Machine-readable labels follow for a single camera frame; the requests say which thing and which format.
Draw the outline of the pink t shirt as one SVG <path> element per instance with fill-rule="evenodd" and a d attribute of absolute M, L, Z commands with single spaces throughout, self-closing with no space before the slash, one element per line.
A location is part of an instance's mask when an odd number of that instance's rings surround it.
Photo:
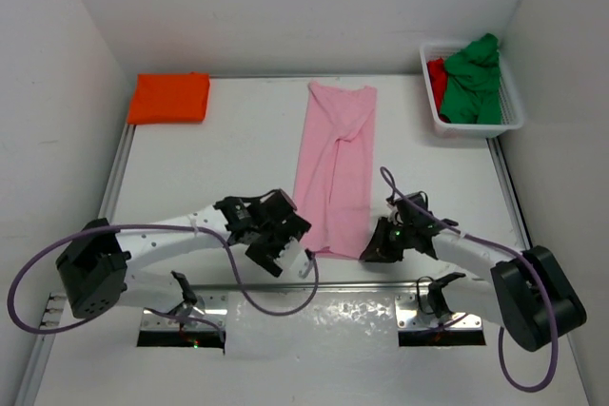
<path fill-rule="evenodd" d="M 369 242 L 376 104 L 374 87 L 308 85 L 294 201 L 323 256 L 356 260 Z"/>

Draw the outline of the green t shirt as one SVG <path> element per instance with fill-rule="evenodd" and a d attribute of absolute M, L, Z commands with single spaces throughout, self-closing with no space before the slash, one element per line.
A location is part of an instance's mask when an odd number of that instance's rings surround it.
<path fill-rule="evenodd" d="M 441 117 L 449 124 L 500 125 L 498 38 L 486 33 L 444 61 L 448 74 Z"/>

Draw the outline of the orange t shirt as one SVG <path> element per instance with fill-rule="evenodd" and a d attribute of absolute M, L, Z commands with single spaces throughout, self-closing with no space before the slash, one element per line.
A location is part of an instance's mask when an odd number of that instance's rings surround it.
<path fill-rule="evenodd" d="M 200 124 L 206 117 L 209 89 L 205 73 L 139 74 L 127 124 Z"/>

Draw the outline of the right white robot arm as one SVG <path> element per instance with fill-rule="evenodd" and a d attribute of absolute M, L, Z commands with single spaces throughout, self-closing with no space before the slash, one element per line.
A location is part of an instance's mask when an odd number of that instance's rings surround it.
<path fill-rule="evenodd" d="M 394 263 L 407 250 L 453 263 L 458 271 L 433 279 L 418 300 L 422 313 L 446 323 L 471 312 L 501 326 L 524 350 L 535 352 L 587 321 L 586 310 L 553 253 L 534 246 L 510 255 L 455 232 L 456 222 L 434 221 L 424 192 L 391 196 L 363 262 Z"/>

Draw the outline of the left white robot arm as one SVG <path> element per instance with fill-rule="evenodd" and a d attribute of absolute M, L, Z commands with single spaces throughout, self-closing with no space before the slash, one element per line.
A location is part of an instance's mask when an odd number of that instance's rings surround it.
<path fill-rule="evenodd" d="M 77 319 L 95 319 L 114 306 L 183 315 L 198 301 L 186 275 L 149 273 L 149 266 L 193 251 L 242 245 L 271 276 L 295 269 L 305 278 L 311 254 L 301 240 L 310 228 L 291 198 L 273 189 L 260 197 L 225 197 L 152 224 L 95 220 L 69 239 L 56 268 Z"/>

